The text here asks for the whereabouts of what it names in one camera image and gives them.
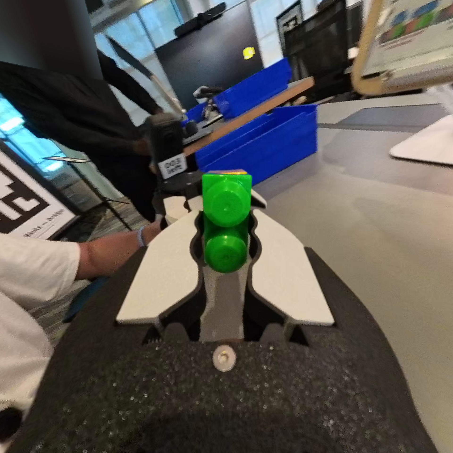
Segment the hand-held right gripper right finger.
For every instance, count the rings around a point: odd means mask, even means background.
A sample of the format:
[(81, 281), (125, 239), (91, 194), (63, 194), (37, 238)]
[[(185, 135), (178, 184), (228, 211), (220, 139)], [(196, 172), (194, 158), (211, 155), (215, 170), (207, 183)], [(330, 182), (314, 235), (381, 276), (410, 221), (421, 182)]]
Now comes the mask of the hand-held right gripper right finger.
[(334, 317), (303, 243), (257, 208), (251, 212), (247, 289), (283, 323), (332, 326)]

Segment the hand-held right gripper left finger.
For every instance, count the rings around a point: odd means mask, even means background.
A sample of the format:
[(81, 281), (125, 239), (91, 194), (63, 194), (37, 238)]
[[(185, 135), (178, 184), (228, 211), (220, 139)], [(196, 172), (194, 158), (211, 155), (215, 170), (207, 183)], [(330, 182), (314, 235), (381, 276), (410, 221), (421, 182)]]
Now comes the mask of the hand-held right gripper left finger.
[(200, 211), (191, 211), (159, 233), (147, 247), (128, 293), (116, 316), (118, 324), (145, 324), (192, 293), (199, 265), (190, 249)]

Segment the green two-stud block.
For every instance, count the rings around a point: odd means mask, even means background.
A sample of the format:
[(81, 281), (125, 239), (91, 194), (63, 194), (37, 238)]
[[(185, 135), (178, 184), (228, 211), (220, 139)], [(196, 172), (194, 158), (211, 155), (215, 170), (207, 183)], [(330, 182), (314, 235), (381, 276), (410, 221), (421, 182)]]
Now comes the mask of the green two-stud block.
[(201, 179), (206, 264), (222, 274), (247, 261), (252, 176), (242, 169), (213, 171)]

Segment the blue plastic bin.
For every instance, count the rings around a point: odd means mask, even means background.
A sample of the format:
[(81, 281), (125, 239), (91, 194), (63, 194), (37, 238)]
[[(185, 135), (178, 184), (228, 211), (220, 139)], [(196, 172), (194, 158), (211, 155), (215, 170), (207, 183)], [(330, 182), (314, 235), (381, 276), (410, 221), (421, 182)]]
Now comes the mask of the blue plastic bin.
[(318, 106), (275, 108), (195, 152), (199, 169), (242, 169), (257, 185), (318, 150)]
[(287, 58), (258, 71), (215, 97), (227, 120), (236, 118), (285, 91), (292, 78)]
[(198, 103), (196, 106), (192, 107), (191, 109), (187, 110), (186, 112), (186, 119), (184, 121), (194, 121), (196, 123), (200, 123), (204, 121), (204, 109), (207, 105), (207, 102)]

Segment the person's left forearm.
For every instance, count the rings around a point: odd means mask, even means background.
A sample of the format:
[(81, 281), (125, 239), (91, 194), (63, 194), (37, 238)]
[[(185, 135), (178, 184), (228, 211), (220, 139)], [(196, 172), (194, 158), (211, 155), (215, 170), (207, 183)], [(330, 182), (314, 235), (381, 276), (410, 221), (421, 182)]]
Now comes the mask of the person's left forearm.
[[(147, 245), (162, 231), (161, 223), (147, 224), (144, 237)], [(79, 262), (76, 280), (109, 277), (119, 270), (140, 248), (136, 231), (115, 233), (78, 243)]]

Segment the tilted document stand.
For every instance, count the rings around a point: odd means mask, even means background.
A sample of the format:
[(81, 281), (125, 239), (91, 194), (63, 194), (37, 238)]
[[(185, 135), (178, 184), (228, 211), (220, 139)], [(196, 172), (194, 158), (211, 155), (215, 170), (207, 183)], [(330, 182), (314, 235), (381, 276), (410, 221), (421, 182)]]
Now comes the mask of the tilted document stand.
[(186, 111), (180, 105), (179, 101), (171, 96), (170, 92), (165, 88), (159, 78), (153, 72), (151, 72), (140, 60), (136, 59), (113, 38), (111, 38), (110, 36), (106, 36), (106, 38), (108, 39), (118, 58), (147, 77), (159, 91), (161, 96), (166, 100), (167, 104), (172, 108), (172, 110), (176, 114), (178, 114), (182, 118), (182, 120), (187, 120)]

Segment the dark display screen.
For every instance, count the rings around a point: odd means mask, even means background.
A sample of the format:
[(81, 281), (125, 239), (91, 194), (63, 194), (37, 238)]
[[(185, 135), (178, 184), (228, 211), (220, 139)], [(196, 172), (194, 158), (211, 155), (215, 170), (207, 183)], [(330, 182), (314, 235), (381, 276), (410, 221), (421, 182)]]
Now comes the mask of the dark display screen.
[(264, 69), (246, 1), (155, 53), (184, 110), (198, 104), (193, 92), (200, 86), (231, 88)]

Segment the black video bar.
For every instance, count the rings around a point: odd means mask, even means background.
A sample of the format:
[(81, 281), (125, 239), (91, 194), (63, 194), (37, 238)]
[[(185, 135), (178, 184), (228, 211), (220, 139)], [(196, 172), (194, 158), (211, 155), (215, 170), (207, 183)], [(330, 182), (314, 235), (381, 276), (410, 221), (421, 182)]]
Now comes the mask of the black video bar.
[(176, 38), (181, 38), (193, 31), (201, 30), (207, 24), (217, 20), (226, 11), (226, 6), (225, 2), (221, 2), (205, 12), (197, 14), (196, 17), (178, 26), (174, 29)]

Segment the black framed marker sign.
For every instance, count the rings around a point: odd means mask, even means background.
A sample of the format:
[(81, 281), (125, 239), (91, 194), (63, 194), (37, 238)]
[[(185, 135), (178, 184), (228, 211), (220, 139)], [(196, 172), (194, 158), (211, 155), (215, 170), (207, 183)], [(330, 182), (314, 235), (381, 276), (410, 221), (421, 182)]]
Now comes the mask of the black framed marker sign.
[(303, 5), (298, 0), (289, 5), (275, 18), (282, 52), (285, 51), (285, 34), (303, 22)]
[(80, 211), (4, 140), (0, 149), (0, 232), (59, 238), (80, 219)]

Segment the white instruction sheet stand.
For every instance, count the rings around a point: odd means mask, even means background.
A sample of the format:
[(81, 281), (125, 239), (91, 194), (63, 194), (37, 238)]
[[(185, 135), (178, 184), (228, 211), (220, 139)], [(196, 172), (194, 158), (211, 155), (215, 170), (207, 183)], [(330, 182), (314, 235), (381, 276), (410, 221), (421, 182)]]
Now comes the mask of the white instruction sheet stand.
[(452, 166), (453, 66), (440, 67), (437, 64), (432, 69), (419, 72), (415, 72), (412, 69), (400, 74), (400, 76), (394, 76), (391, 72), (367, 77), (362, 76), (375, 36), (375, 28), (383, 2), (384, 0), (376, 0), (370, 3), (359, 41), (359, 51), (353, 64), (352, 85), (360, 94), (369, 96), (389, 95), (422, 89), (437, 97), (447, 115), (393, 147), (390, 155), (399, 159)]

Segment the black mesh office chair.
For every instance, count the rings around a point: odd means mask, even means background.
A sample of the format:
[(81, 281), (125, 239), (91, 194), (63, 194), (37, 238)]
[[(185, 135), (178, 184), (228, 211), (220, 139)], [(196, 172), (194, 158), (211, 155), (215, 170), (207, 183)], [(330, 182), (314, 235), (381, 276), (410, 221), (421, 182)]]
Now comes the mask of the black mesh office chair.
[(308, 103), (351, 90), (346, 2), (328, 1), (327, 6), (292, 30), (285, 32), (285, 57), (292, 82), (312, 77), (305, 94)]

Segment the printed instruction sheet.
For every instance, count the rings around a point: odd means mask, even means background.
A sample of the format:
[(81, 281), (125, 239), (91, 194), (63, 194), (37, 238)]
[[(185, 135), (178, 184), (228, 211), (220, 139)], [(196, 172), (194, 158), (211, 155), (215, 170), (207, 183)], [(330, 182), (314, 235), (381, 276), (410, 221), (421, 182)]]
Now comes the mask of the printed instruction sheet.
[(450, 67), (452, 52), (451, 0), (384, 1), (362, 76)]

